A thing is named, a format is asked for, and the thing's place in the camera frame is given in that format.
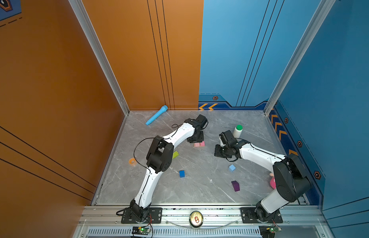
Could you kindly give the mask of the light blue cube block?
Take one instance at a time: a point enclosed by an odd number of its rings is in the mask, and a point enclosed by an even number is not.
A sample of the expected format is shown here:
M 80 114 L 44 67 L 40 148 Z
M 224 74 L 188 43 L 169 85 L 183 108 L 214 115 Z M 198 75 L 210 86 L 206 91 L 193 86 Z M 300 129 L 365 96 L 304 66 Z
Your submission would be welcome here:
M 236 167 L 234 165 L 230 165 L 229 166 L 229 171 L 230 172 L 233 172 L 235 169 L 236 169 Z

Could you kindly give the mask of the pink block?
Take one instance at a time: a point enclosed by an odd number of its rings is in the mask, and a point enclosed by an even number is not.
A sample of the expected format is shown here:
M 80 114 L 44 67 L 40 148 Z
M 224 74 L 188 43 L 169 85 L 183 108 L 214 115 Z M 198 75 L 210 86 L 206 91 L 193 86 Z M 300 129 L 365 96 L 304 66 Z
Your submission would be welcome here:
M 205 146 L 205 141 L 194 143 L 194 147 L 204 147 L 204 146 Z

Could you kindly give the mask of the lime green block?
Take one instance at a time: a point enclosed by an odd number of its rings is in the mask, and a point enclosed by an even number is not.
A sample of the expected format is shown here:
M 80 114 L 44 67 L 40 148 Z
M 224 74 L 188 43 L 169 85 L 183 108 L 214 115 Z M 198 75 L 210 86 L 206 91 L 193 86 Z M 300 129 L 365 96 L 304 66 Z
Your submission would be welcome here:
M 174 153 L 173 153 L 173 159 L 174 158 L 176 158 L 176 157 L 178 157 L 179 156 L 179 153 L 177 152 L 177 151 L 175 151 Z

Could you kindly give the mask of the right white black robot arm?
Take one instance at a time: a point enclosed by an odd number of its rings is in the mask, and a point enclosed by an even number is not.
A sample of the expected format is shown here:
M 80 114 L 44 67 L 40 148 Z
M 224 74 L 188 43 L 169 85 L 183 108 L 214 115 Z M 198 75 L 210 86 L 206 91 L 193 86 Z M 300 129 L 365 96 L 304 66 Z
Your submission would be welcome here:
M 256 204 L 254 215 L 261 223 L 272 222 L 280 208 L 295 202 L 312 188 L 306 169 L 298 156 L 272 153 L 245 139 L 237 139 L 231 131 L 219 134 L 221 143 L 215 146 L 216 157 L 252 161 L 274 175 L 276 188 Z

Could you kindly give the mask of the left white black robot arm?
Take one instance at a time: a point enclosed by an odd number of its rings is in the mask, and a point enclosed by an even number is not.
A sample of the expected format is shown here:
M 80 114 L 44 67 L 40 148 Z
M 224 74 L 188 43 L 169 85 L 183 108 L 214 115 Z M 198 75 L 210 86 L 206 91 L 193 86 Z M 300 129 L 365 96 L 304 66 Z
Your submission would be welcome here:
M 150 148 L 146 155 L 145 177 L 136 197 L 130 202 L 132 217 L 137 222 L 144 222 L 148 217 L 152 196 L 159 178 L 171 165 L 173 153 L 182 142 L 198 143 L 204 140 L 203 130 L 208 120 L 203 115 L 196 119 L 187 119 L 177 126 L 175 131 L 166 136 L 152 138 Z

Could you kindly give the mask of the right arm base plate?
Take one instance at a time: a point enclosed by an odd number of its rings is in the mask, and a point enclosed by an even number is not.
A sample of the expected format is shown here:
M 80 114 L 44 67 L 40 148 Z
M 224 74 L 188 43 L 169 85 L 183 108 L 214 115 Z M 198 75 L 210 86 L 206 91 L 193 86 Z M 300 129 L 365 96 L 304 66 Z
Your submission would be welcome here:
M 273 213 L 267 213 L 261 207 L 242 207 L 240 208 L 242 221 L 248 223 L 283 223 L 282 215 L 278 210 Z

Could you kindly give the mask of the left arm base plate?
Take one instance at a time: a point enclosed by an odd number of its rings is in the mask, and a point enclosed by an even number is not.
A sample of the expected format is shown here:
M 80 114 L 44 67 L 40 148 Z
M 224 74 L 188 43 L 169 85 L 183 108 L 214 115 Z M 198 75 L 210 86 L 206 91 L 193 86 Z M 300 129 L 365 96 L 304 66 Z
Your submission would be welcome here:
M 127 208 L 122 215 L 122 224 L 160 224 L 162 222 L 162 208 L 150 207 L 147 214 L 138 217 L 132 212 L 131 208 Z

